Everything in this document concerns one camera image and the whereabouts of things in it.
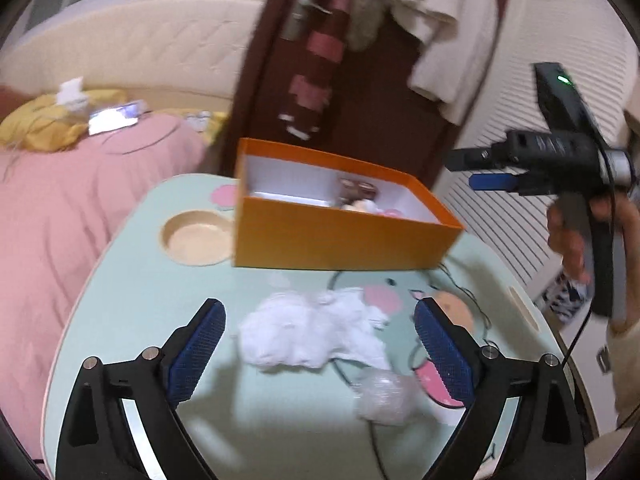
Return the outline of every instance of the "person's hand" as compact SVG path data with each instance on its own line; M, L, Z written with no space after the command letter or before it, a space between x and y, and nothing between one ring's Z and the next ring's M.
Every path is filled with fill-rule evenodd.
M593 216L610 221L610 198L597 198L590 203ZM593 279L584 270L584 240L575 231L564 227L560 209L553 204L546 213L549 229L548 244L562 256L565 274L572 280L589 283ZM640 212L626 195L616 194L616 224L622 231L626 252L626 321L611 323L614 332L624 332L640 320Z

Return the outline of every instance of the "plastic bag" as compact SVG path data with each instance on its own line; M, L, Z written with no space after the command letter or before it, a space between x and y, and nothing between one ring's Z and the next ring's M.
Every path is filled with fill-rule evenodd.
M354 384L356 414L386 426L401 426L418 408L420 384L414 376L366 368Z

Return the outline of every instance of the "door handle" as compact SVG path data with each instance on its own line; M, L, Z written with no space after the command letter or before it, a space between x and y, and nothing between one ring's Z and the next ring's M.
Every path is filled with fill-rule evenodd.
M317 10L323 14L330 15L332 12L329 9L321 7L317 0L296 0L293 4L291 14L287 19L287 23L281 34L281 38L287 41L297 41L302 37L302 33L305 31L306 22L309 19L309 14L312 10Z

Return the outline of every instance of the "finger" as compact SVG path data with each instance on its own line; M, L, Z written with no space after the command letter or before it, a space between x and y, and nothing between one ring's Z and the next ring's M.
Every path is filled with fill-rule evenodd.
M553 229L561 229L564 224L562 213L560 208L553 203L549 209L546 210L546 226L551 231Z
M569 229L555 229L549 232L549 248L562 256L582 257L584 240L580 233Z
M610 221L611 200L602 197L591 200L591 212L596 220ZM637 248L640 246L640 212L635 204L623 193L616 193L616 222L622 227L625 238L625 247Z
M565 256L562 259L564 273L572 280L582 281L586 274L584 270L584 257L581 255Z

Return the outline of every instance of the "white towel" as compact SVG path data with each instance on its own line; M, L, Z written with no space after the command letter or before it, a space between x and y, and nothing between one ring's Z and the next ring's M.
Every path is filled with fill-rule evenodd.
M423 43L409 87L442 101L441 115L461 124L490 61L497 0L392 0L402 28Z
M293 291L272 294L240 325L242 359L260 368L321 368L337 358L389 370L385 344L374 332L388 317L362 298L356 287L312 298Z

